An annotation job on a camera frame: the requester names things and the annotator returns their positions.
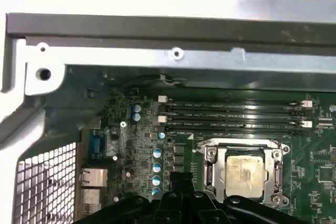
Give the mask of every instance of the dimm slot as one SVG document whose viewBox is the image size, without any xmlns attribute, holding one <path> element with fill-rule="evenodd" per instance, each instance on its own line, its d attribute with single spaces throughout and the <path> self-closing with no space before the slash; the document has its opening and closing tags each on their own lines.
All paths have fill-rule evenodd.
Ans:
<svg viewBox="0 0 336 224">
<path fill-rule="evenodd" d="M 247 124 L 252 124 L 252 125 L 297 125 L 300 126 L 301 121 L 270 121 L 270 120 L 170 120 L 168 119 L 168 122 L 165 123 L 165 125 L 219 125 L 223 126 L 226 124 L 236 124 L 236 125 L 247 125 Z"/>
<path fill-rule="evenodd" d="M 170 120 L 288 120 L 300 121 L 300 116 L 288 116 L 277 114 L 241 114 L 241 113 L 166 113 Z"/>
</svg>

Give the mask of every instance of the chip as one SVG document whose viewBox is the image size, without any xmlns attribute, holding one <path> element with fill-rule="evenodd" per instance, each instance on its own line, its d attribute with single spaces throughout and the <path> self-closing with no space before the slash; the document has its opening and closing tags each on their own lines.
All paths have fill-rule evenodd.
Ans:
<svg viewBox="0 0 336 224">
<path fill-rule="evenodd" d="M 331 183 L 333 182 L 333 168 L 332 167 L 320 167 L 319 169 L 319 182 Z"/>
<path fill-rule="evenodd" d="M 263 196 L 266 174 L 260 156 L 228 156 L 225 169 L 226 196 L 241 195 L 246 198 Z"/>
</svg>

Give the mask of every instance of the mesh grille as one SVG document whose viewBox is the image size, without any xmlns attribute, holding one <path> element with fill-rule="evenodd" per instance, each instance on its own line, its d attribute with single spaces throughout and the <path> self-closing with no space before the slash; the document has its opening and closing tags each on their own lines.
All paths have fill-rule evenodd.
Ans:
<svg viewBox="0 0 336 224">
<path fill-rule="evenodd" d="M 72 223 L 76 144 L 18 163 L 14 224 Z"/>
</svg>

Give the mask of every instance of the screw hole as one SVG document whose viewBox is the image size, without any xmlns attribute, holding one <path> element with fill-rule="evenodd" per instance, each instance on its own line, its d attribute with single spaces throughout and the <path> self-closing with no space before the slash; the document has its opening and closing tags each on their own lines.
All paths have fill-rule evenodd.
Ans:
<svg viewBox="0 0 336 224">
<path fill-rule="evenodd" d="M 163 222 L 163 223 L 169 223 L 169 222 L 170 222 L 170 218 L 169 218 L 169 217 L 164 217 L 164 218 L 162 219 L 162 222 Z"/>
<path fill-rule="evenodd" d="M 47 81 L 51 77 L 51 72 L 49 69 L 46 68 L 40 68 L 36 72 L 36 78 L 41 80 L 41 81 Z"/>
</svg>

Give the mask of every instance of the electrolytic capacitor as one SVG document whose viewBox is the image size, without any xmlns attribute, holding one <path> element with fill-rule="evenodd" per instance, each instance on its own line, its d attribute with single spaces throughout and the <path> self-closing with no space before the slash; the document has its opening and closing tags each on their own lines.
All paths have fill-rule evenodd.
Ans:
<svg viewBox="0 0 336 224">
<path fill-rule="evenodd" d="M 138 122 L 141 119 L 141 115 L 139 113 L 134 113 L 132 115 L 132 118 L 133 118 L 133 120 L 135 120 L 136 122 Z"/>
<path fill-rule="evenodd" d="M 139 113 L 141 111 L 141 106 L 139 104 L 136 104 L 133 106 L 133 112 Z"/>
<path fill-rule="evenodd" d="M 152 195 L 159 193 L 161 190 L 158 187 L 154 187 L 152 190 Z"/>
<path fill-rule="evenodd" d="M 159 175 L 155 175 L 152 179 L 152 184 L 154 186 L 158 186 L 161 183 L 161 177 Z"/>
<path fill-rule="evenodd" d="M 160 171 L 161 171 L 161 164 L 160 163 L 153 164 L 153 172 L 159 173 Z"/>
<path fill-rule="evenodd" d="M 127 178 L 134 176 L 134 169 L 127 169 L 125 175 Z"/>
<path fill-rule="evenodd" d="M 119 192 L 119 193 L 117 193 L 116 195 L 114 195 L 114 197 L 113 197 L 113 201 L 114 201 L 114 202 L 118 202 L 119 200 L 121 200 L 121 198 L 122 198 L 122 193 Z"/>
<path fill-rule="evenodd" d="M 153 156 L 154 156 L 155 158 L 160 158 L 161 155 L 162 155 L 162 150 L 161 150 L 161 149 L 156 148 L 156 149 L 153 151 Z"/>
</svg>

